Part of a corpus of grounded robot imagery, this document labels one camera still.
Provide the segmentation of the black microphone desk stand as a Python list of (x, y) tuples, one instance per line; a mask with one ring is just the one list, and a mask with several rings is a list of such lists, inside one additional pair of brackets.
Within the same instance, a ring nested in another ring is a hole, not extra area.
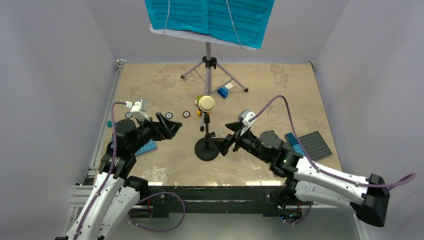
[(211, 138), (215, 136), (215, 133), (209, 131), (210, 115), (208, 113), (203, 115), (203, 121), (204, 126), (202, 129), (205, 135), (196, 142), (194, 152), (200, 160), (208, 162), (214, 160), (219, 155), (220, 151), (218, 147), (211, 142)]

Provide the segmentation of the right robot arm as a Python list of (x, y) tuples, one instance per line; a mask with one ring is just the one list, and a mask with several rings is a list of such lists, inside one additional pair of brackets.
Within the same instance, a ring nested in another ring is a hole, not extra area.
[(286, 179), (286, 186), (280, 191), (284, 202), (321, 202), (344, 208), (368, 225), (385, 226), (391, 195), (380, 175), (358, 176), (312, 164), (301, 154), (285, 148), (284, 141), (273, 130), (255, 136), (250, 130), (242, 133), (239, 122), (226, 126), (233, 134), (213, 137), (211, 142), (224, 156), (233, 146), (234, 152), (243, 149), (269, 164), (274, 175)]

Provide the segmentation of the light blue brick plate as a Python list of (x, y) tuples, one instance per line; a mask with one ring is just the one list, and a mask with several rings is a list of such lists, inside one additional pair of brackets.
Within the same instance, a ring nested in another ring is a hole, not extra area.
[(300, 145), (300, 144), (296, 144), (296, 145), (294, 145), (294, 146), (293, 146), (293, 149), (294, 149), (294, 151), (295, 151), (296, 153), (299, 153), (299, 154), (301, 154), (302, 156), (305, 156), (305, 153), (304, 153), (304, 151), (303, 151), (303, 149), (302, 149), (302, 147), (301, 147), (301, 145)]

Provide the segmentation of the grey brick baseplate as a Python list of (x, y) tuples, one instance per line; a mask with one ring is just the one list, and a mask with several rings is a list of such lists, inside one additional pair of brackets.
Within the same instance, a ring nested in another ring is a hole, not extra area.
[[(298, 143), (304, 147), (313, 161), (325, 159), (333, 154), (319, 131), (300, 136)], [(283, 143), (283, 147), (295, 152), (287, 140)]]

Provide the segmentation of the lilac tripod music stand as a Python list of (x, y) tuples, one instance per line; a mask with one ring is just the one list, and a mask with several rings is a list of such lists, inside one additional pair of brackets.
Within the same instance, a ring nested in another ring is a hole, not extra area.
[[(205, 43), (206, 54), (202, 57), (201, 61), (198, 62), (196, 65), (194, 65), (189, 70), (187, 70), (185, 73), (180, 75), (180, 78), (182, 80), (185, 80), (188, 75), (190, 75), (192, 72), (195, 72), (198, 75), (198, 77), (202, 80), (203, 91), (202, 91), (202, 93), (196, 95), (196, 98), (194, 100), (196, 107), (198, 107), (198, 105), (199, 105), (199, 99), (200, 99), (199, 96), (201, 96), (201, 97), (210, 96), (214, 93), (219, 93), (220, 89), (229, 90), (230, 87), (228, 85), (233, 86), (233, 83), (235, 83), (236, 85), (241, 87), (244, 92), (247, 93), (249, 91), (249, 89), (245, 85), (243, 85), (235, 76), (233, 76), (225, 67), (223, 67), (220, 64), (220, 62), (217, 60), (216, 57), (212, 57), (212, 50), (211, 49), (212, 49), (211, 43), (206, 42)], [(205, 76), (204, 77), (202, 77), (199, 74), (199, 72), (197, 71), (197, 69), (202, 67), (202, 66), (205, 69)], [(213, 89), (212, 76), (213, 76), (213, 70), (216, 70), (216, 69), (221, 70), (229, 79), (225, 83), (223, 83), (223, 84), (217, 86), (215, 89)]]

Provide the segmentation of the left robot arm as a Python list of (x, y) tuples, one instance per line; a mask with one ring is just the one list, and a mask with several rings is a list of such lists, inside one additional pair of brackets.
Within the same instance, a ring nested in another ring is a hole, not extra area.
[(148, 181), (130, 175), (137, 162), (135, 154), (149, 141), (173, 139), (183, 126), (159, 112), (155, 116), (157, 121), (148, 117), (116, 123), (91, 193), (74, 224), (62, 236), (63, 240), (105, 240), (134, 205), (148, 201)]

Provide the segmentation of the teal sheet music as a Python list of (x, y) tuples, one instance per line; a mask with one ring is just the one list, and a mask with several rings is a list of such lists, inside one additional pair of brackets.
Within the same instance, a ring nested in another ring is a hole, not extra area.
[(150, 24), (163, 35), (187, 32), (260, 49), (273, 0), (146, 0)]

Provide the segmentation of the blue white brick stack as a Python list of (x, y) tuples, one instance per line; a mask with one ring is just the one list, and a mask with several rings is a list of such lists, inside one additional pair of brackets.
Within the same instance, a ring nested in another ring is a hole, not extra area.
[(223, 98), (226, 99), (229, 95), (229, 91), (234, 87), (232, 83), (228, 83), (220, 87), (216, 92)]

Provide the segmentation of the dark blue brick plate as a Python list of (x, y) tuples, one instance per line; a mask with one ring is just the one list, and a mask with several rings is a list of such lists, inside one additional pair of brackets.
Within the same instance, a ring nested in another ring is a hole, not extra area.
[(292, 132), (286, 133), (285, 138), (290, 143), (290, 145), (292, 147), (299, 144), (299, 141), (297, 140), (297, 138), (294, 136), (294, 134)]

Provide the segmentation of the light blue brick baseplate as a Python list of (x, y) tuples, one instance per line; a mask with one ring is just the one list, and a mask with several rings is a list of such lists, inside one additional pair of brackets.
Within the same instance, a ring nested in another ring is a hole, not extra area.
[[(146, 154), (148, 152), (154, 151), (157, 149), (157, 144), (155, 141), (150, 140), (148, 143), (146, 143), (144, 146), (142, 146), (138, 151), (134, 152), (133, 155), (135, 157)], [(114, 151), (114, 141), (113, 138), (110, 139), (110, 142), (107, 145), (106, 153), (110, 154), (112, 156)], [(118, 143), (118, 149), (116, 152), (116, 156), (130, 156), (131, 153), (128, 150), (128, 148), (123, 143)]]

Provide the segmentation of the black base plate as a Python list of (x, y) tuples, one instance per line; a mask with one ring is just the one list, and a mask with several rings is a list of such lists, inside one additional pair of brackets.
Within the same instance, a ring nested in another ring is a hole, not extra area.
[(309, 206), (294, 195), (283, 195), (282, 186), (149, 186), (138, 209), (152, 211), (155, 218), (171, 213), (259, 214), (278, 217), (283, 211)]

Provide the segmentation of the dark blue poker chip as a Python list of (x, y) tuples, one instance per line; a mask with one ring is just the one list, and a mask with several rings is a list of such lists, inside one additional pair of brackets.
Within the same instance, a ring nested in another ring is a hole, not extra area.
[(132, 113), (130, 113), (130, 112), (126, 112), (126, 113), (125, 113), (125, 118), (126, 118), (126, 119), (130, 119), (130, 118), (132, 118), (132, 117), (133, 117)]

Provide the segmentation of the cream microphone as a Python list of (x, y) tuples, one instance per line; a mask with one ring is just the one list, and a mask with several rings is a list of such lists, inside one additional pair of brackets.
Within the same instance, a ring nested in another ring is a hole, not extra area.
[(201, 112), (209, 113), (215, 107), (215, 100), (209, 95), (204, 95), (198, 100), (197, 105)]

